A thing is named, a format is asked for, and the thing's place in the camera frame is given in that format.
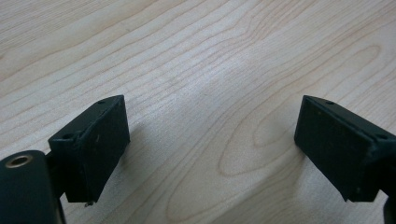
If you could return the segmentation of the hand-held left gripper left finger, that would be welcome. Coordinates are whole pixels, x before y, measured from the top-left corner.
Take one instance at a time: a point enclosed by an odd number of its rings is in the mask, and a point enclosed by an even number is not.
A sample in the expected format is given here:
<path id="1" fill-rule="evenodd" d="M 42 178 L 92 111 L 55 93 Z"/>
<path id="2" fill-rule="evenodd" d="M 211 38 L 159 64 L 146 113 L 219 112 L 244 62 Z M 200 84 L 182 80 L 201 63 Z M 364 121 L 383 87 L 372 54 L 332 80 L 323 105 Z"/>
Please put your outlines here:
<path id="1" fill-rule="evenodd" d="M 49 139 L 70 203 L 95 203 L 130 143 L 124 97 L 100 100 Z"/>

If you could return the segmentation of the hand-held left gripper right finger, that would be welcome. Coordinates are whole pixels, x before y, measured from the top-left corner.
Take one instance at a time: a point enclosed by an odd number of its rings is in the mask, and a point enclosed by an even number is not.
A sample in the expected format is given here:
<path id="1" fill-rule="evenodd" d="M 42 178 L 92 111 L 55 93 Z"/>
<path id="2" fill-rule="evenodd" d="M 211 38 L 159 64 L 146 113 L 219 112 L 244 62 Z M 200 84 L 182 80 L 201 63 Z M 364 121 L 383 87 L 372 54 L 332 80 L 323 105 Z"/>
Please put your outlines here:
<path id="1" fill-rule="evenodd" d="M 396 198 L 396 135 L 334 102 L 306 95 L 294 141 L 344 200 L 371 202 L 380 190 Z"/>

